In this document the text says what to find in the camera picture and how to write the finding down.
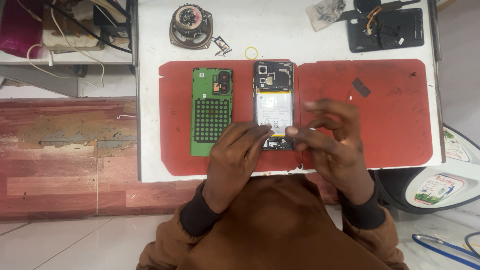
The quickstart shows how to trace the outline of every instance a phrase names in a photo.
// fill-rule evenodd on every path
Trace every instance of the red mat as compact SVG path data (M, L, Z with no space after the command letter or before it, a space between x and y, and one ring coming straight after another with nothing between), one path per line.
M331 98L358 106L367 168L419 166L432 157L427 77L420 60L320 61L301 65L297 78L302 105ZM370 89L367 98L353 88L356 78ZM301 125L308 126L314 115L302 105ZM313 169L307 151L303 158L304 169Z
M197 67L232 69L232 120L253 121L253 61L185 61L168 62L161 66L158 69L158 74L163 76L159 79L161 158L168 172L174 176L207 174L210 161L208 157L190 155L192 72ZM300 126L298 82L294 83L295 123ZM255 171L291 171L302 162L302 153L262 151Z
M196 67L232 69L233 121L253 121L253 61L185 61L161 66L161 158L174 176L207 173L209 158L190 156L192 71ZM372 91L367 98L352 87L355 78ZM418 166L430 160L432 136L425 66L421 61L303 64L295 66L294 83L298 126L307 126L313 119L310 113L300 111L300 102L328 97L359 106L368 168ZM290 171L302 163L305 169L313 169L306 152L302 156L294 151L262 151L255 171Z

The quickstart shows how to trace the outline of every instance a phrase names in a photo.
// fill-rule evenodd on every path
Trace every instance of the person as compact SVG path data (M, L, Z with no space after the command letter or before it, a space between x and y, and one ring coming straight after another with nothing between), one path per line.
M158 226L137 269L408 269L366 169L357 108L329 99L305 107L317 116L309 127L334 138L308 128L286 134L337 188L343 231L304 175L251 177L271 125L232 123L212 147L206 181Z

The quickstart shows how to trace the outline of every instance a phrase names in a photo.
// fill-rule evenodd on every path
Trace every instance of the disassembled smartphone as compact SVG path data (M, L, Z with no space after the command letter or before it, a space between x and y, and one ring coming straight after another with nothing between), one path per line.
M194 68L190 155L208 157L222 131L232 123L233 71Z
M264 150L292 150L295 143L285 128L294 125L293 63L255 62L253 65L254 120L270 123L275 131Z

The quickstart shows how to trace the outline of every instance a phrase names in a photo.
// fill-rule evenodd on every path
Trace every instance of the white sticker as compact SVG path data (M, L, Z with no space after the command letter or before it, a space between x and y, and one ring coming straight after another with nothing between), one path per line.
M470 162L470 158L468 154L463 149L460 142L448 132L448 130L444 129L444 138L445 138L445 154L447 157L455 160L461 160L465 162Z
M271 124L273 136L285 136L285 128L292 125L292 97L286 94L257 94L257 123Z
M462 180L437 174L427 179L415 194L415 201L434 205L460 190L465 185Z

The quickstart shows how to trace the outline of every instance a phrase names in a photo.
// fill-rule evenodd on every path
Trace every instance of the green back cover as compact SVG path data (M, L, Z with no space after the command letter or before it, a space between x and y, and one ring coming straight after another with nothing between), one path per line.
M208 157L232 123L232 76L231 69L193 69L190 154L194 157Z

